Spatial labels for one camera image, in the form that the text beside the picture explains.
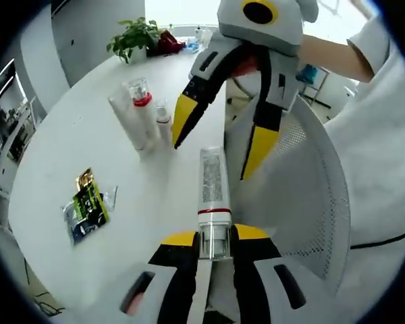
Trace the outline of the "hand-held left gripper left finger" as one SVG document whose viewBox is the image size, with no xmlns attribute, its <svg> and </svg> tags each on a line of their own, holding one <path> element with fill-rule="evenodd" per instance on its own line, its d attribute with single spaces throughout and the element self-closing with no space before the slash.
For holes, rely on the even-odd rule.
<svg viewBox="0 0 405 324">
<path fill-rule="evenodd" d="M 147 264 L 126 279 L 120 311 L 133 323 L 186 323 L 196 291 L 199 234 L 186 231 L 166 237 Z"/>
</svg>

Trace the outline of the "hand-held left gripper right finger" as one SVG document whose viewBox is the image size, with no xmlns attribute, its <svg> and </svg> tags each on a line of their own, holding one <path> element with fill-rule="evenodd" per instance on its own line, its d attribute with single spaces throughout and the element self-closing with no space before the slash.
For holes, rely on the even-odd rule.
<svg viewBox="0 0 405 324">
<path fill-rule="evenodd" d="M 234 287 L 241 323 L 323 323 L 324 286 L 312 271 L 281 256 L 260 228 L 231 228 Z"/>
</svg>

